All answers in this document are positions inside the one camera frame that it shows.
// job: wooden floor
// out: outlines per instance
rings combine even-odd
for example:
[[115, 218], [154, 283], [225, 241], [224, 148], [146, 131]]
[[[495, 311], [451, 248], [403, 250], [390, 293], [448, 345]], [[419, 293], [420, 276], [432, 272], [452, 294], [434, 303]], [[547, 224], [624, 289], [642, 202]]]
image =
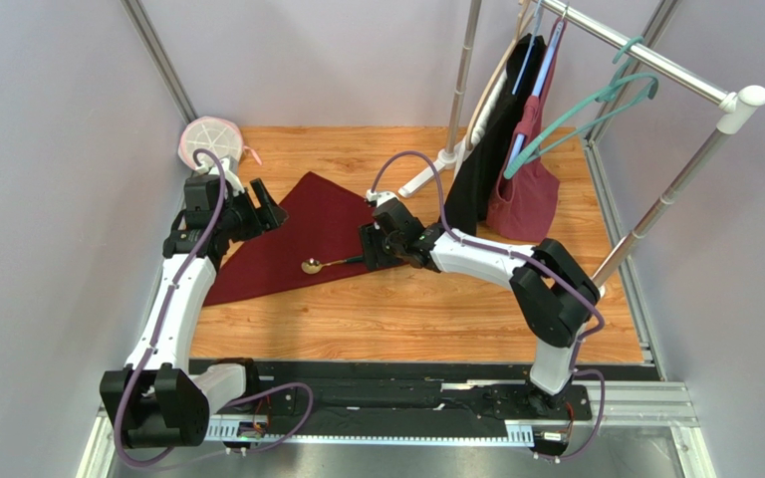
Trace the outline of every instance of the wooden floor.
[[[264, 165], [247, 159], [239, 177], [245, 183], [261, 177], [278, 201], [307, 171], [364, 195], [390, 156], [417, 149], [435, 157], [445, 141], [442, 127], [247, 127], [243, 133]], [[566, 142], [544, 161], [561, 181], [550, 237], [562, 241], [591, 274], [610, 246], [579, 142]], [[418, 158], [401, 159], [388, 169], [380, 190], [397, 191], [424, 166]], [[452, 173], [443, 176], [446, 191]], [[432, 186], [405, 203], [424, 223], [438, 217]], [[485, 228], [478, 235], [504, 240]], [[607, 326], [587, 340], [580, 358], [639, 362], [638, 339], [619, 278], [613, 277], [607, 287], [599, 304]], [[536, 339], [510, 292], [467, 276], [400, 267], [206, 308], [191, 355], [531, 361], [535, 350]]]

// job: gold spoon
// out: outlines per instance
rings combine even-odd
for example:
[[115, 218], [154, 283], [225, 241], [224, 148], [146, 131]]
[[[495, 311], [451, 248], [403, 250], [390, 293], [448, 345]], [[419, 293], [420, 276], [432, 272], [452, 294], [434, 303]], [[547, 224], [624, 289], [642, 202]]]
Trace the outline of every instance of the gold spoon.
[[363, 262], [364, 260], [365, 258], [363, 256], [356, 256], [342, 259], [340, 261], [333, 261], [322, 264], [318, 259], [306, 259], [303, 261], [303, 264], [300, 265], [300, 268], [303, 269], [303, 272], [306, 274], [318, 274], [327, 266], [336, 266], [338, 264], [356, 264], [358, 262]]

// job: white pipe connector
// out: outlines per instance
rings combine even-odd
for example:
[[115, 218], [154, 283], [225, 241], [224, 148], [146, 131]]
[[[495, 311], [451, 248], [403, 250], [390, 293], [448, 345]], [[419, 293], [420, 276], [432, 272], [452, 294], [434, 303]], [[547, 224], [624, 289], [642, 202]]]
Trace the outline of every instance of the white pipe connector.
[[726, 112], [716, 125], [725, 134], [737, 134], [758, 108], [765, 105], [765, 88], [753, 85], [731, 93], [719, 107]]

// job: cable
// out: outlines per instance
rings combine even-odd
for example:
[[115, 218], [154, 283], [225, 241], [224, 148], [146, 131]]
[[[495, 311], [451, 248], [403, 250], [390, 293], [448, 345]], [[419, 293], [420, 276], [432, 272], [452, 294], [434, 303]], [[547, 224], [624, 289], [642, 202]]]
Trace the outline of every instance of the cable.
[[294, 428], [288, 431], [288, 433], [282, 435], [279, 437], [276, 441], [273, 443], [268, 443], [264, 446], [259, 446], [257, 448], [250, 448], [247, 450], [248, 453], [261, 453], [263, 451], [268, 451], [276, 448], [277, 446], [281, 445], [285, 440], [291, 438], [295, 433], [297, 433], [300, 428], [306, 424], [306, 420], [309, 419], [309, 415], [312, 414], [312, 404], [314, 402], [314, 394], [312, 394], [312, 389], [306, 385], [305, 383], [301, 383], [298, 381], [292, 381], [290, 383], [285, 383], [279, 386], [275, 386], [269, 390], [265, 390], [261, 393], [256, 393], [255, 395], [245, 396], [243, 398], [236, 398], [229, 403], [227, 403], [225, 406], [238, 406], [243, 405], [244, 403], [249, 403], [251, 401], [258, 400], [260, 398], [265, 398], [267, 396], [270, 396], [278, 391], [287, 390], [289, 388], [303, 388], [306, 393], [309, 395], [309, 402], [306, 404], [306, 411], [303, 413], [303, 417], [300, 418], [300, 421], [297, 422], [296, 425], [294, 425]]
[[[447, 224], [447, 217], [444, 212], [444, 195], [442, 193], [442, 187], [441, 187], [441, 175], [438, 174], [438, 169], [435, 168], [435, 165], [432, 163], [432, 160], [428, 158], [422, 152], [413, 151], [413, 150], [402, 151], [395, 154], [391, 158], [389, 158], [388, 161], [386, 161], [385, 164], [382, 165], [382, 168], [380, 168], [380, 172], [377, 173], [377, 177], [374, 179], [374, 184], [371, 186], [371, 192], [377, 191], [377, 186], [380, 184], [380, 179], [383, 178], [383, 174], [385, 173], [385, 170], [388, 169], [388, 167], [399, 158], [403, 156], [408, 156], [408, 155], [420, 157], [429, 165], [429, 169], [432, 171], [432, 176], [435, 178], [435, 188], [438, 193], [438, 208], [440, 211], [439, 216], [441, 217], [441, 226], [444, 228], [444, 231], [450, 234], [450, 236], [453, 239], [458, 240], [461, 244], [477, 247], [479, 249], [495, 252], [497, 254], [508, 255], [511, 252], [513, 257], [522, 259], [526, 263], [535, 266], [537, 269], [542, 271], [542, 273], [544, 273], [546, 276], [556, 281], [556, 283], [559, 284], [560, 287], [568, 291], [568, 293], [571, 294], [572, 297], [577, 299], [577, 301], [579, 301], [584, 307], [586, 307], [586, 309], [590, 313], [592, 313], [592, 315], [594, 315], [598, 319], [598, 324], [596, 326], [580, 333], [577, 337], [577, 340], [574, 344], [575, 349], [574, 349], [574, 353], [572, 355], [572, 360], [571, 360], [571, 369], [574, 369], [574, 365], [577, 362], [577, 354], [578, 354], [578, 351], [580, 350], [580, 344], [583, 342], [583, 339], [590, 336], [591, 334], [594, 334], [602, 330], [607, 323], [607, 321], [604, 319], [604, 316], [601, 315], [600, 311], [598, 311], [598, 308], [596, 308], [595, 305], [592, 304], [591, 302], [587, 301], [586, 298], [583, 297], [583, 295], [581, 295], [573, 287], [571, 287], [571, 285], [568, 282], [566, 282], [562, 277], [560, 277], [558, 274], [550, 270], [547, 266], [537, 261], [536, 259], [533, 259], [532, 257], [526, 254], [521, 254], [517, 251], [509, 251], [508, 249], [504, 249], [502, 247], [491, 246], [488, 244], [470, 241], [467, 238], [460, 237], [456, 233], [454, 233], [453, 230], [450, 228], [450, 226]], [[589, 435], [589, 438], [586, 439], [586, 442], [583, 444], [583, 446], [580, 447], [579, 450], [571, 453], [570, 455], [563, 456], [562, 459], [565, 459], [565, 460], [573, 459], [577, 456], [580, 456], [581, 454], [583, 454], [584, 451], [586, 451], [587, 448], [589, 448], [589, 445], [592, 443], [592, 440], [595, 439], [595, 436], [598, 434], [598, 430], [601, 429], [601, 422], [604, 419], [604, 406], [607, 401], [607, 383], [602, 373], [600, 373], [598, 370], [595, 370], [595, 369], [589, 369], [589, 370], [583, 370], [583, 371], [574, 371], [573, 375], [574, 376], [595, 375], [601, 381], [601, 402], [599, 404], [598, 416], [595, 419], [595, 426], [592, 429], [592, 434]], [[550, 459], [557, 460], [558, 457], [551, 457]]]
[[565, 402], [565, 407], [568, 408], [568, 426], [565, 427], [568, 437], [566, 439], [571, 443], [571, 434], [574, 431], [574, 407], [568, 401]]
[[598, 416], [595, 418], [595, 426], [592, 427], [592, 433], [590, 433], [589, 437], [586, 438], [583, 446], [578, 448], [577, 451], [574, 451], [573, 453], [563, 456], [542, 455], [536, 453], [533, 455], [536, 458], [545, 458], [546, 460], [555, 463], [559, 463], [560, 461], [573, 460], [574, 458], [578, 458], [580, 455], [582, 455], [586, 449], [589, 448], [589, 445], [592, 444], [592, 440], [595, 439], [595, 436], [598, 434], [598, 430], [601, 429], [601, 423], [604, 421], [604, 409], [607, 404], [607, 381], [604, 379], [604, 375], [599, 370], [595, 370], [594, 368], [574, 372], [574, 376], [586, 375], [594, 375], [601, 382], [601, 402], [598, 403]]
[[129, 403], [129, 399], [131, 398], [132, 392], [134, 391], [134, 386], [137, 383], [137, 379], [140, 377], [140, 374], [143, 372], [143, 369], [149, 362], [149, 357], [157, 352], [155, 345], [158, 343], [158, 338], [161, 335], [161, 328], [164, 325], [164, 319], [167, 317], [167, 310], [170, 307], [170, 301], [173, 298], [173, 293], [176, 291], [176, 289], [179, 288], [179, 281], [181, 280], [182, 275], [185, 273], [185, 270], [194, 261], [194, 259], [197, 257], [197, 253], [199, 253], [200, 249], [202, 249], [205, 242], [209, 239], [209, 236], [211, 236], [211, 232], [214, 229], [214, 226], [217, 224], [217, 219], [220, 216], [220, 211], [223, 209], [223, 201], [226, 196], [226, 176], [223, 172], [223, 165], [220, 163], [220, 159], [218, 159], [218, 157], [213, 152], [203, 148], [199, 148], [194, 151], [193, 159], [197, 165], [200, 164], [197, 160], [197, 156], [199, 154], [206, 154], [211, 158], [215, 167], [217, 168], [217, 174], [220, 176], [220, 190], [217, 196], [217, 205], [214, 208], [214, 212], [212, 213], [211, 219], [209, 219], [205, 230], [200, 235], [200, 238], [197, 240], [197, 242], [194, 244], [194, 248], [191, 249], [191, 252], [189, 252], [187, 256], [185, 256], [185, 259], [182, 261], [182, 265], [179, 266], [179, 270], [173, 276], [171, 284], [167, 286], [167, 292], [164, 294], [164, 300], [161, 302], [161, 307], [158, 310], [158, 318], [155, 321], [155, 327], [153, 328], [152, 336], [149, 339], [149, 347], [143, 351], [143, 356], [132, 372], [132, 375], [129, 377], [127, 386], [124, 388], [124, 395], [121, 397], [121, 404], [118, 406], [117, 413], [115, 413], [115, 450], [117, 451], [118, 457], [121, 459], [121, 461], [131, 468], [144, 468], [154, 465], [163, 460], [164, 457], [173, 451], [173, 447], [167, 447], [159, 454], [147, 460], [134, 459], [124, 450], [124, 438], [122, 430], [124, 427], [124, 415], [126, 414], [127, 405]]
[[253, 410], [253, 418], [251, 420], [253, 422], [253, 430], [255, 430], [255, 431], [259, 432], [259, 433], [262, 433], [262, 434], [264, 434], [263, 431], [262, 431], [262, 428], [258, 424], [256, 424], [256, 415], [258, 415], [259, 414], [259, 410], [262, 409], [262, 403], [264, 403], [264, 401], [265, 401], [264, 398], [259, 400], [259, 404], [256, 405], [256, 409]]
[[575, 288], [571, 287], [571, 285], [568, 282], [566, 282], [565, 279], [560, 277], [554, 271], [550, 270], [548, 268], [548, 266], [542, 264], [538, 260], [533, 259], [532, 257], [530, 257], [530, 256], [528, 256], [526, 254], [522, 254], [522, 253], [520, 253], [518, 251], [510, 251], [509, 249], [504, 249], [503, 247], [492, 246], [492, 245], [484, 244], [484, 243], [481, 243], [481, 242], [471, 241], [468, 238], [460, 237], [455, 232], [453, 232], [453, 229], [451, 229], [450, 226], [447, 224], [447, 215], [444, 212], [444, 194], [442, 192], [443, 189], [441, 187], [441, 176], [438, 174], [438, 169], [435, 168], [435, 165], [432, 163], [432, 160], [430, 160], [422, 152], [413, 151], [413, 150], [402, 151], [402, 152], [399, 152], [399, 153], [395, 154], [391, 158], [389, 158], [388, 161], [386, 161], [385, 164], [382, 165], [382, 168], [380, 168], [380, 172], [377, 173], [377, 177], [374, 179], [374, 184], [371, 186], [371, 192], [376, 192], [377, 191], [377, 185], [380, 184], [380, 179], [383, 178], [383, 174], [385, 173], [385, 170], [388, 169], [388, 167], [393, 162], [395, 162], [397, 159], [399, 159], [399, 158], [401, 158], [403, 156], [408, 156], [408, 155], [413, 155], [413, 156], [420, 157], [421, 159], [423, 159], [429, 165], [429, 169], [432, 171], [432, 176], [435, 178], [435, 188], [436, 188], [436, 191], [438, 192], [438, 208], [440, 210], [439, 216], [441, 217], [441, 226], [444, 228], [445, 232], [450, 234], [450, 237], [452, 237], [453, 239], [459, 241], [460, 244], [465, 244], [467, 246], [476, 247], [478, 249], [483, 249], [483, 250], [486, 250], [486, 251], [489, 251], [489, 252], [494, 252], [496, 254], [502, 254], [504, 256], [508, 256], [508, 255], [511, 254], [512, 257], [515, 257], [517, 259], [521, 259], [524, 262], [526, 262], [527, 264], [530, 264], [530, 265], [534, 266], [539, 271], [541, 271], [542, 274], [544, 274], [547, 277], [550, 277], [557, 284], [559, 284], [560, 287], [562, 287], [563, 289], [568, 291], [568, 293], [571, 294], [572, 297], [574, 297], [578, 302], [580, 302], [584, 307], [586, 307], [586, 309], [593, 316], [595, 316], [596, 319], [598, 319], [598, 323], [594, 327], [592, 327], [591, 329], [588, 329], [586, 331], [581, 332], [577, 336], [576, 343], [574, 344], [575, 351], [574, 351], [574, 354], [572, 355], [572, 360], [571, 360], [571, 369], [574, 369], [574, 365], [577, 362], [577, 352], [580, 349], [580, 344], [583, 342], [583, 340], [586, 337], [590, 336], [591, 334], [595, 334], [595, 333], [599, 332], [607, 324], [607, 321], [604, 319], [604, 316], [601, 315], [601, 312], [598, 311], [598, 308], [596, 308], [595, 305], [592, 304], [591, 302], [587, 301], [586, 298], [583, 297], [582, 294], [577, 292], [577, 290]]

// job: white wall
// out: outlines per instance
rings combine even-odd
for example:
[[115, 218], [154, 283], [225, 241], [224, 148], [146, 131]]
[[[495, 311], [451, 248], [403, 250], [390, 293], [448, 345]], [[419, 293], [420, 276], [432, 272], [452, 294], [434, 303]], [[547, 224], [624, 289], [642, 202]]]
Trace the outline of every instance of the white wall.
[[0, 2], [0, 476], [75, 474], [150, 299], [182, 126], [120, 2]]
[[[200, 115], [242, 125], [448, 123], [469, 0], [143, 3]], [[588, 0], [574, 7], [635, 36], [656, 3]], [[463, 125], [512, 38], [518, 11], [517, 0], [483, 1]], [[544, 35], [555, 18], [546, 15]], [[553, 120], [605, 85], [614, 54], [569, 31], [546, 116]]]
[[[683, 2], [658, 48], [728, 89], [765, 86], [765, 2]], [[621, 218], [638, 221], [719, 111], [663, 82], [601, 152]], [[721, 477], [765, 476], [765, 107], [634, 253], [669, 375], [688, 383]]]

